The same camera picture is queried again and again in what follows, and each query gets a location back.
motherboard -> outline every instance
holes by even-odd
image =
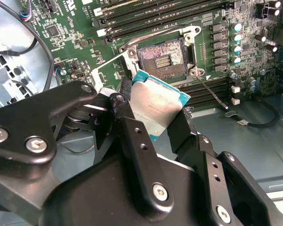
[[[21,0],[26,7],[27,0]],[[30,20],[62,83],[116,89],[139,69],[191,96],[239,104],[283,87],[283,2],[32,0]]]

mounting hole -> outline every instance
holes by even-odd
[[[217,164],[212,162],[212,165],[215,167],[215,168],[218,168]]]
[[[141,149],[146,151],[148,147],[145,144],[141,144]]]
[[[91,88],[90,86],[87,86],[87,85],[82,85],[81,86],[82,90],[86,91],[87,93],[91,93]]]
[[[126,101],[125,98],[124,98],[123,96],[121,96],[121,95],[117,95],[117,99],[118,99],[119,101],[122,101],[122,102],[125,102],[125,101]]]
[[[134,131],[135,131],[136,133],[141,133],[141,130],[140,130],[139,128],[135,128]]]
[[[216,181],[218,181],[218,182],[221,181],[220,178],[217,175],[214,175],[214,177],[215,177]]]

chip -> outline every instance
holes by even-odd
[[[261,57],[261,56],[256,57],[256,63],[259,63],[259,62],[261,62],[261,61],[262,61],[262,57]]]
[[[222,33],[213,34],[213,41],[222,39]]]
[[[262,21],[262,20],[260,20],[260,21],[257,22],[257,27],[260,27],[260,26],[262,26],[262,25],[263,25],[263,21]]]
[[[56,27],[55,25],[46,28],[46,30],[47,30],[47,32],[49,33],[49,35],[50,35],[51,37],[54,37],[54,36],[57,36],[57,35],[60,34],[60,33],[58,32],[58,29],[57,29],[57,27]]]
[[[219,64],[222,64],[223,58],[221,58],[221,57],[220,58],[216,58],[213,61],[214,61],[214,64],[219,65]]]
[[[82,46],[82,47],[88,46],[88,41],[87,40],[80,40],[80,46]]]
[[[268,62],[269,64],[274,63],[274,62],[275,62],[275,59],[274,59],[274,58],[269,58],[269,59],[267,60],[267,62]]]
[[[223,71],[223,66],[222,65],[215,65],[214,66],[214,71],[215,72],[222,72]]]
[[[222,50],[214,51],[214,52],[213,52],[213,56],[214,56],[214,57],[219,57],[219,56],[221,57],[221,56],[222,56]]]
[[[247,44],[244,44],[243,46],[242,46],[242,49],[243,50],[248,50],[250,48],[250,45],[247,43]]]
[[[218,32],[222,30],[221,24],[216,24],[211,26],[212,32]]]
[[[245,11],[247,11],[247,5],[241,5],[240,12],[245,12]]]
[[[213,49],[222,48],[222,42],[218,41],[213,43]]]
[[[184,39],[172,39],[137,49],[141,69],[161,80],[188,74]]]

screw hole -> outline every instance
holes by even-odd
[[[136,133],[141,133],[141,130],[139,128],[134,129]]]
[[[121,95],[117,95],[117,99],[118,99],[119,101],[122,101],[122,102],[125,102],[125,101],[126,101],[125,98],[124,98],[123,96],[121,96]]]
[[[148,148],[145,144],[141,144],[141,149],[146,151]]]
[[[215,168],[218,168],[217,164],[212,162],[212,165],[215,167]]]
[[[221,181],[220,178],[217,175],[214,175],[214,177],[215,177],[216,181],[218,181],[218,182]]]

integrated circuit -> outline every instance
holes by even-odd
[[[137,49],[141,68],[159,79],[187,74],[183,38],[172,39]]]
[[[60,34],[60,32],[58,32],[58,29],[55,25],[47,27],[46,30],[48,34],[50,35],[50,37],[54,37]]]

